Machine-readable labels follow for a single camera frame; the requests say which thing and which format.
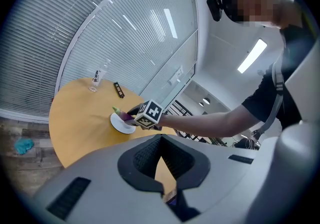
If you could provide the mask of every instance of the wooden floor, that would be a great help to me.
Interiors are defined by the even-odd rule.
[[[19,155],[14,148],[19,138],[29,138],[34,143],[34,147],[24,155]],[[47,124],[0,117],[0,156],[11,184],[29,196],[63,170],[52,146]]]

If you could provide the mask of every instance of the ceiling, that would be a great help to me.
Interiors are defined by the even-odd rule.
[[[217,100],[214,96],[208,93],[207,90],[203,89],[194,81],[191,81],[189,83],[183,93],[197,104],[199,102],[204,103],[203,98],[209,98],[210,104],[208,105],[204,103],[205,109],[203,109],[203,111],[206,111],[208,114],[228,111],[228,109],[223,104],[221,104],[219,100]]]
[[[241,74],[238,67],[260,38],[267,43],[267,48]],[[237,24],[223,13],[219,22],[209,19],[202,72],[222,83],[241,102],[252,94],[261,82],[262,75],[259,75],[258,71],[265,72],[276,61],[283,46],[277,28]]]

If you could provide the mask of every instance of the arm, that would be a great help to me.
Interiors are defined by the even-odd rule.
[[[201,137],[232,137],[259,123],[243,105],[226,113],[195,116],[163,115],[159,126]]]

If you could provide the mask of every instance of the wall switch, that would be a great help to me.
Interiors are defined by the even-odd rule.
[[[172,86],[177,80],[180,82],[179,78],[184,73],[184,70],[182,69],[182,66],[179,67],[179,69],[174,73],[174,75],[170,78],[169,84]]]

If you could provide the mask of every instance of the blue cloth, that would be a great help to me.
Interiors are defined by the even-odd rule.
[[[27,151],[30,150],[33,146],[34,142],[30,138],[19,138],[14,143],[14,148],[20,155],[24,155],[25,153],[27,153]]]

